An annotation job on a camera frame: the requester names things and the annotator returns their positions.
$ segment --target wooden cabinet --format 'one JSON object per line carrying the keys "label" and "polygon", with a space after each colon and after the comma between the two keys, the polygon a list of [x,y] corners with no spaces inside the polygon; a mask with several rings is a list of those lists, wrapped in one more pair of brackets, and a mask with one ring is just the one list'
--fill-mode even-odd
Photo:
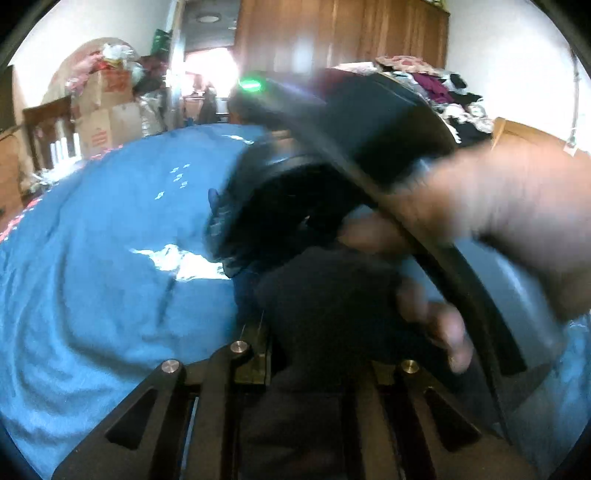
{"label": "wooden cabinet", "polygon": [[244,70],[308,73],[380,55],[445,65],[449,14],[425,0],[242,0]]}
{"label": "wooden cabinet", "polygon": [[10,133],[0,135],[0,234],[8,222],[22,211],[18,188],[19,140]]}

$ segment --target hand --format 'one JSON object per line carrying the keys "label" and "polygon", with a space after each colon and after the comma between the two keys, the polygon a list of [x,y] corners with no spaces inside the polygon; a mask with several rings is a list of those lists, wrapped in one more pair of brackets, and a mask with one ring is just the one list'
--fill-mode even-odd
{"label": "hand", "polygon": [[[440,242],[474,236],[497,248],[540,278],[561,319],[589,311],[591,158],[508,139],[493,150],[464,150],[442,161],[419,184],[393,194],[391,207]],[[345,225],[340,241],[373,254],[410,253],[378,214]],[[412,284],[397,299],[407,321],[424,324],[442,342],[452,370],[465,370],[472,350],[457,310],[428,304]]]}

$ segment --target box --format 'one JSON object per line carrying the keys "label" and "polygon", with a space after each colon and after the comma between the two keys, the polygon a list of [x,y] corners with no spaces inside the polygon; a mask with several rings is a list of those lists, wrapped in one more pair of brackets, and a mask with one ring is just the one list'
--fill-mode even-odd
{"label": "box", "polygon": [[135,102],[103,108],[76,122],[83,158],[142,138],[142,116]]}
{"label": "box", "polygon": [[80,118],[97,110],[134,101],[131,73],[100,70],[88,78],[82,94],[72,102],[72,115]]}

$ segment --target bed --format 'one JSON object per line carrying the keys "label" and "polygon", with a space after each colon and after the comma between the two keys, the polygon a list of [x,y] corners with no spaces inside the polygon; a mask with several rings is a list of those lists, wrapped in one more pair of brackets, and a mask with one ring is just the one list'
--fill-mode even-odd
{"label": "bed", "polygon": [[0,419],[43,479],[161,361],[235,335],[208,190],[263,130],[186,128],[89,162],[0,243]]}

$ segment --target silver bolt head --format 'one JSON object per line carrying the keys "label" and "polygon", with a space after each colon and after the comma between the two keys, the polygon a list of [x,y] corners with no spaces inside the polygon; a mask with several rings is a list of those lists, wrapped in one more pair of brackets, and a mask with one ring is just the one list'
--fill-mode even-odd
{"label": "silver bolt head", "polygon": [[234,353],[244,353],[248,350],[248,343],[238,340],[230,345],[230,350]]}
{"label": "silver bolt head", "polygon": [[166,360],[165,362],[162,362],[160,368],[162,368],[162,371],[166,374],[173,374],[180,366],[181,362],[178,360]]}
{"label": "silver bolt head", "polygon": [[409,375],[417,373],[420,369],[415,360],[402,360],[400,368]]}

